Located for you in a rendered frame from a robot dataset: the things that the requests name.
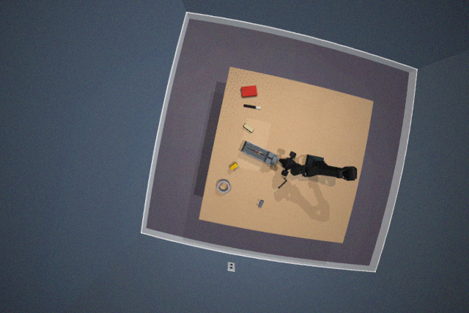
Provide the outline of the red rectangular block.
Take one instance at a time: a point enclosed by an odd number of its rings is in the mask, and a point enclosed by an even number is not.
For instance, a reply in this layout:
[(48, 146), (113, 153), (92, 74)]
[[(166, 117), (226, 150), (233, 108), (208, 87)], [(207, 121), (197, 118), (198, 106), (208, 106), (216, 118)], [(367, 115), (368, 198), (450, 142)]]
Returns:
[(241, 87), (243, 97), (256, 97), (257, 89), (256, 86), (243, 86)]

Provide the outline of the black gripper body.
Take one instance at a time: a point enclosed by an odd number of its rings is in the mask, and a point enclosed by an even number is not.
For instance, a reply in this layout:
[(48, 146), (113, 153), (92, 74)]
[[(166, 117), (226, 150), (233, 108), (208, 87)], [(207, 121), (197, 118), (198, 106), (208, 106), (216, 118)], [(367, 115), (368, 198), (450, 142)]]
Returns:
[[(290, 156), (291, 158), (288, 158), (287, 160), (295, 158), (296, 154), (291, 151), (291, 153), (289, 154), (289, 156)], [(298, 164), (299, 164), (299, 163), (294, 163), (293, 166), (297, 166)], [(284, 175), (284, 176), (287, 176), (287, 175), (289, 174), (288, 169), (282, 170), (281, 174)]]

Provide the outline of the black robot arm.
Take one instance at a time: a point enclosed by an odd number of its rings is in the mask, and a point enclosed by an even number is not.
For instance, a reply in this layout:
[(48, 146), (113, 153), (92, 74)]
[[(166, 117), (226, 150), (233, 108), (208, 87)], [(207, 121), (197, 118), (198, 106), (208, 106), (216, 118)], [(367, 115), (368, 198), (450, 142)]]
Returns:
[[(343, 178), (346, 181), (353, 181), (357, 179), (357, 169), (354, 166), (345, 166), (338, 168), (335, 166), (329, 166), (324, 161), (313, 161), (312, 165), (300, 165), (293, 166), (295, 161), (292, 159), (285, 160), (285, 169), (289, 169), (291, 175), (297, 176), (301, 174), (304, 177), (312, 177), (315, 175), (331, 176), (336, 178)], [(306, 173), (306, 174), (305, 174)]]

